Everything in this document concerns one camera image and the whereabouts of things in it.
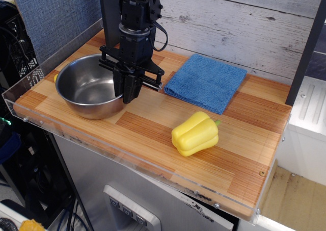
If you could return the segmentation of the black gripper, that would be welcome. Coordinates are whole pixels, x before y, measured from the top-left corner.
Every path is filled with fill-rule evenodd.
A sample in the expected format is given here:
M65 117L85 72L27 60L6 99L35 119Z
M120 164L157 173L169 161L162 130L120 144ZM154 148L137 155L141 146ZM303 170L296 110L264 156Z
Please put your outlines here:
M152 61L149 37L122 35L118 48L103 45L100 51L100 66L113 72L115 96L123 94L125 104L138 97L142 85L161 90L161 77L165 72Z

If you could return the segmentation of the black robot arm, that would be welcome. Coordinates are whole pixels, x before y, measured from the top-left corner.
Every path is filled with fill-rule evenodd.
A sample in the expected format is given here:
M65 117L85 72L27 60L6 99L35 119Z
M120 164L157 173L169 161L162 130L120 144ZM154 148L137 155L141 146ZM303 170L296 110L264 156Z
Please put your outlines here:
M152 61L157 23L163 8L160 0L100 0L105 45L100 65L113 72L116 96L124 104L138 97L141 87L159 91L164 71Z

